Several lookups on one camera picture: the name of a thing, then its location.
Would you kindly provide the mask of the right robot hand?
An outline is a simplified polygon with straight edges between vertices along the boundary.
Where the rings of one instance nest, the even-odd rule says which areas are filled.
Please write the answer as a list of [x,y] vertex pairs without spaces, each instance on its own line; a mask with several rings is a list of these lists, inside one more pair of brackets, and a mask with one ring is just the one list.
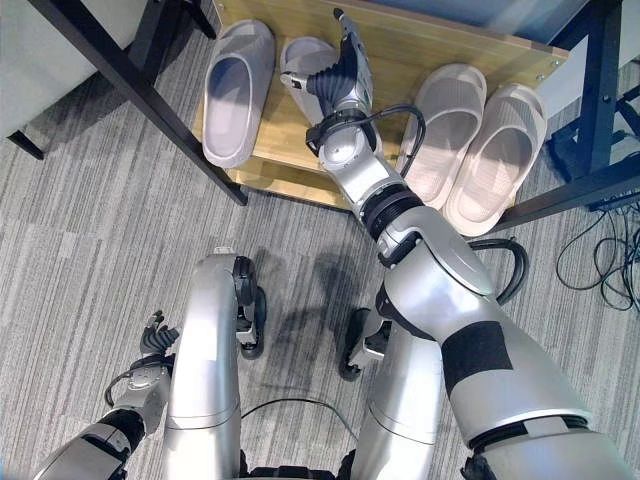
[[340,8],[333,17],[341,29],[338,49],[306,36],[290,41],[281,53],[280,81],[312,124],[343,109],[368,114],[373,104],[372,74],[358,28]]

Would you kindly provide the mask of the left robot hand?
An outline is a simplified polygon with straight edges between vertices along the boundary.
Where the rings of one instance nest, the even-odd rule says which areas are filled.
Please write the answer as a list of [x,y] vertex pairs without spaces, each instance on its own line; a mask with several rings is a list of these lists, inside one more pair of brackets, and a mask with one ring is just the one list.
[[154,312],[146,321],[140,339],[140,353],[143,357],[164,355],[179,338],[176,328],[169,328],[162,310]]

